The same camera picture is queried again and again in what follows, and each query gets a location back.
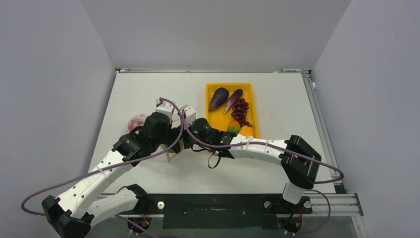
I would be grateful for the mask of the clear zip top bag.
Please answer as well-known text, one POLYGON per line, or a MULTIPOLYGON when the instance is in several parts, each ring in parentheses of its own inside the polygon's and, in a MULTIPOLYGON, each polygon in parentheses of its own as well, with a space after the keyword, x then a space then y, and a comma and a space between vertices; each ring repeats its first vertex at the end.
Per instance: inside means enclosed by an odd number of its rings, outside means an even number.
POLYGON ((150 156, 160 147, 167 149, 180 134, 180 127, 173 128, 169 118, 162 113, 135 116, 129 121, 127 129, 133 138, 126 144, 134 149, 127 156, 127 161, 150 156))

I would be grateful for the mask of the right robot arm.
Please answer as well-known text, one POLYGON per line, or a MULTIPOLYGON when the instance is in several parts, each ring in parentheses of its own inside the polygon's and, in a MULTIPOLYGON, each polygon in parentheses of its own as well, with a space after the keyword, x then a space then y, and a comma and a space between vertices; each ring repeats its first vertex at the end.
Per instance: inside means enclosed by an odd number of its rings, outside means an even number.
POLYGON ((249 158, 280 165, 288 177, 280 198, 280 206, 286 212, 297 209, 304 193, 314 187, 321 156, 299 136, 292 135, 286 140, 257 139, 218 131, 211 128, 205 118, 191 124, 182 119, 182 125, 197 144, 215 150, 220 157, 249 158))

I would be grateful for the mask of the yellow plastic tray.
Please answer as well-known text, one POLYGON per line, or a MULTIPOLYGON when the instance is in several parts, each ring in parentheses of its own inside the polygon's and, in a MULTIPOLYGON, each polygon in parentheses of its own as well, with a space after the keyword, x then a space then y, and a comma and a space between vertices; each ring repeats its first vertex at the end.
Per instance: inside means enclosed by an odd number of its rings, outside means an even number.
POLYGON ((256 114, 256 106, 254 102, 253 87, 250 83, 209 83, 206 85, 206 95, 205 95, 205 112, 206 119, 209 122, 210 126, 218 130, 226 131, 228 124, 233 120, 233 117, 230 115, 232 110, 229 110, 227 114, 224 114, 225 105, 218 108, 215 112, 209 112, 209 103, 213 97, 216 89, 223 87, 229 91, 231 95, 235 90, 242 89, 243 95, 242 98, 249 103, 249 109, 247 110, 247 121, 253 126, 253 136, 259 138, 259 126, 256 114))

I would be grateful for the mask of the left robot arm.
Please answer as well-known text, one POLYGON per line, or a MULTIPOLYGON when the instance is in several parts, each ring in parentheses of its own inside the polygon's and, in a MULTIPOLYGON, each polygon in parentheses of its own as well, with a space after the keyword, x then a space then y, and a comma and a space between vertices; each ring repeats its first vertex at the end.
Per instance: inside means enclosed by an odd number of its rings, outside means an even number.
POLYGON ((98 199, 121 175, 134 168, 139 158, 171 141, 172 113, 154 112, 142 126, 119 138, 96 166, 97 173, 81 179, 57 197, 42 201, 47 221, 62 238, 83 238, 96 224, 125 211, 148 209, 148 194, 137 184, 112 196, 98 199))

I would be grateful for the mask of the yellow bell pepper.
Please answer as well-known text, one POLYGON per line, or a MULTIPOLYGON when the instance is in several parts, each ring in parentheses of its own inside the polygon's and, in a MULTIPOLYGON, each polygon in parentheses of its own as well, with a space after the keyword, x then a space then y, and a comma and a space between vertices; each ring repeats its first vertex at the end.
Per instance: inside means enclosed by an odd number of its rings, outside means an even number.
POLYGON ((244 125, 239 130, 239 134, 245 137, 254 136, 254 129, 251 126, 244 125))

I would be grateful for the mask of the green orange mango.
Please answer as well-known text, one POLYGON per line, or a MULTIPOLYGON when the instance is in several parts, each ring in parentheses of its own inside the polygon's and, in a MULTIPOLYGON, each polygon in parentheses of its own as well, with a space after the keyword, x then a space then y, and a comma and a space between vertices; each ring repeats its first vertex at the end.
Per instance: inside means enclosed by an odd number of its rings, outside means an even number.
POLYGON ((241 125, 237 120, 232 120, 227 126, 227 132, 239 133, 241 125))

